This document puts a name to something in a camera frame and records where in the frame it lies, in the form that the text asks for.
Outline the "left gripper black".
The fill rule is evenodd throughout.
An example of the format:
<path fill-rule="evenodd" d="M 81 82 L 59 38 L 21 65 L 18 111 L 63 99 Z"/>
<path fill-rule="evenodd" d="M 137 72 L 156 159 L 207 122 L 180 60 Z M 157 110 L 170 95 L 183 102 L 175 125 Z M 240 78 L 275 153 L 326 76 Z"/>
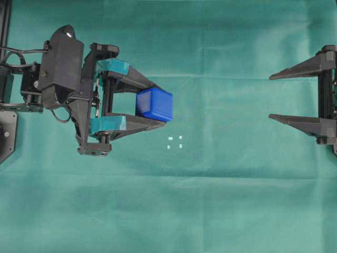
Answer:
<path fill-rule="evenodd" d="M 107 136 L 125 137 L 154 130 L 164 127 L 165 122 L 128 114 L 91 118 L 92 107 L 97 105 L 94 86 L 98 75 L 103 73 L 100 81 L 102 87 L 104 87 L 103 81 L 115 81 L 114 93 L 138 93 L 150 88 L 162 88 L 129 63 L 113 58 L 120 52 L 118 46 L 93 43 L 90 49 L 81 68 L 80 90 L 69 96 L 68 108 L 76 129 L 78 153 L 104 157 L 112 149 Z M 89 136 L 99 137 L 98 143 L 88 142 Z"/>

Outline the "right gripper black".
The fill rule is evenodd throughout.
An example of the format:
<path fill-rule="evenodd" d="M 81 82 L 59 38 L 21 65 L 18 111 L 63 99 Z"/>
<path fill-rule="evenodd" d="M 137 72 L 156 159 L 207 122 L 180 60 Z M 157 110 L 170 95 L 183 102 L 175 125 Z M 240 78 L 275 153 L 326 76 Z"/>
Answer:
<path fill-rule="evenodd" d="M 336 103 L 334 103 L 336 74 L 334 71 L 336 71 L 336 45 L 325 45 L 316 56 L 272 74 L 269 80 L 318 76 L 319 117 L 270 114 L 269 118 L 287 124 L 309 136 L 318 137 L 318 144 L 331 145 L 333 153 L 336 154 Z"/>

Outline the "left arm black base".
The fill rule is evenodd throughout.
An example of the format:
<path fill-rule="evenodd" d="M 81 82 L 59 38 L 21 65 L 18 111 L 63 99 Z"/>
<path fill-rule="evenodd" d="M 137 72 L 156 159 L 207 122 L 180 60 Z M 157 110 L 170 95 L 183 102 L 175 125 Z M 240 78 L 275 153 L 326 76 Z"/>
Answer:
<path fill-rule="evenodd" d="M 17 113 L 11 111 L 1 112 L 1 163 L 14 151 L 16 143 Z"/>

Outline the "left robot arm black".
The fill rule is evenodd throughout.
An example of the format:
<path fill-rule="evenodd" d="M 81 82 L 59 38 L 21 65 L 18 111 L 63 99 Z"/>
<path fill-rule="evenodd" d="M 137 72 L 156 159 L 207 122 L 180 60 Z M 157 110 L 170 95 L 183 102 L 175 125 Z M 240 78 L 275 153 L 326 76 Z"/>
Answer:
<path fill-rule="evenodd" d="M 76 129 L 78 153 L 105 156 L 113 140 L 150 131 L 173 118 L 173 95 L 119 60 L 119 48 L 58 36 L 45 42 L 40 62 L 9 49 L 20 63 L 1 60 L 1 115 L 63 108 Z"/>

